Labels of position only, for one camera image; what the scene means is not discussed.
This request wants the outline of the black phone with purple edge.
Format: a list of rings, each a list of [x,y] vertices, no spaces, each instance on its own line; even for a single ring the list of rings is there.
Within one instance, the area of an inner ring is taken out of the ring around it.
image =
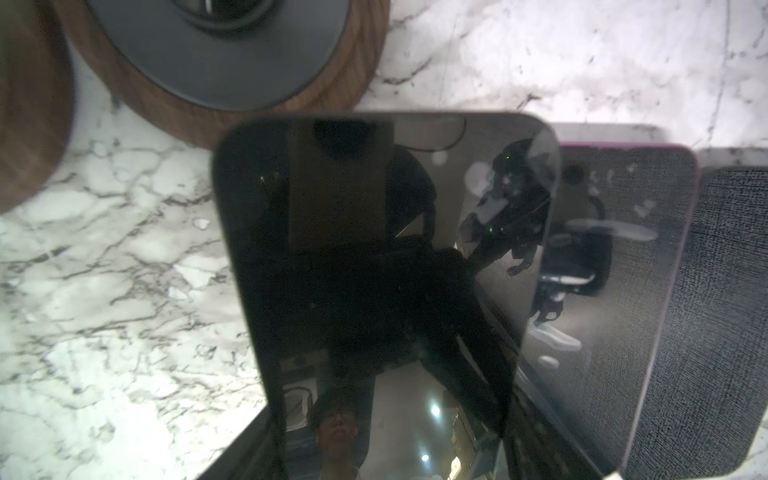
[[[699,176],[680,145],[562,147],[497,460],[511,478],[625,466]]]

